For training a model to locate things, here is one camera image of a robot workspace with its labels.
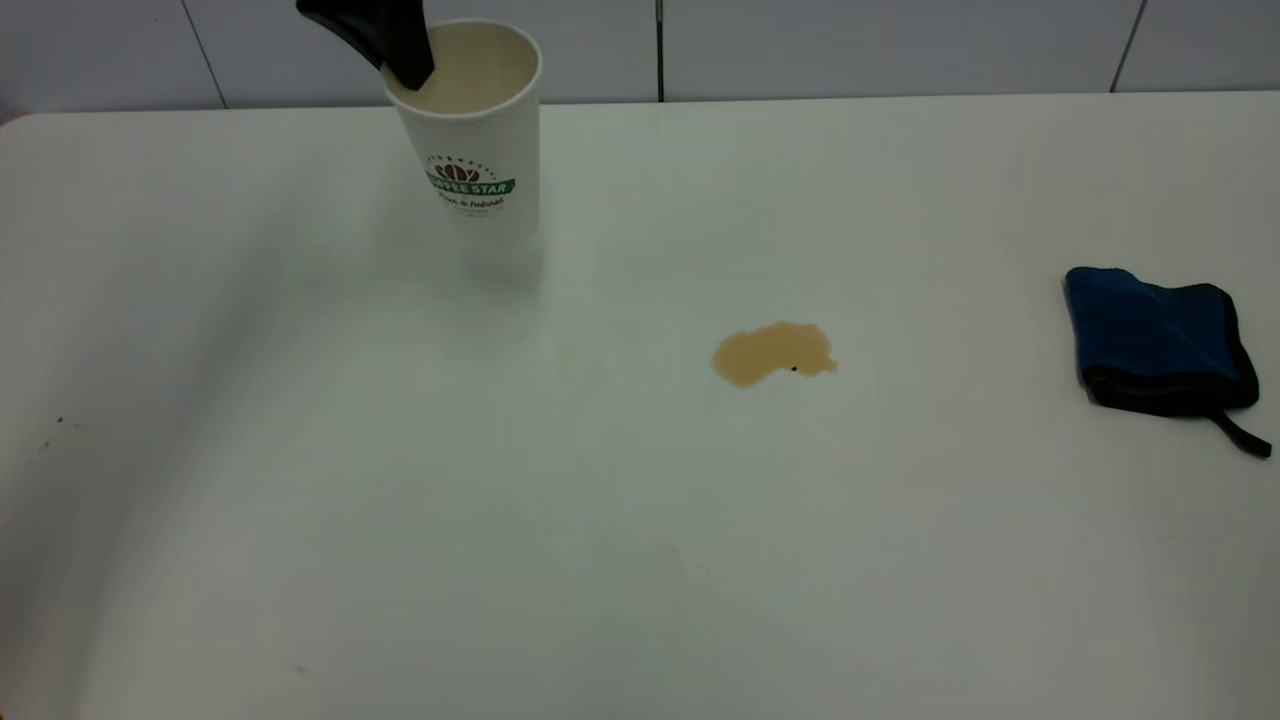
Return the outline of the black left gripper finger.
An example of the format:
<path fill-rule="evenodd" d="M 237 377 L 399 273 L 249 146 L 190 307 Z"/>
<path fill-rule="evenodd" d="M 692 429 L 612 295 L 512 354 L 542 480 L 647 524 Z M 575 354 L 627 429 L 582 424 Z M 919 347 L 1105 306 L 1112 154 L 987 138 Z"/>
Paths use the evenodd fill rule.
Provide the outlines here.
<path fill-rule="evenodd" d="M 296 9 L 408 90 L 435 70 L 421 1 L 297 1 Z"/>

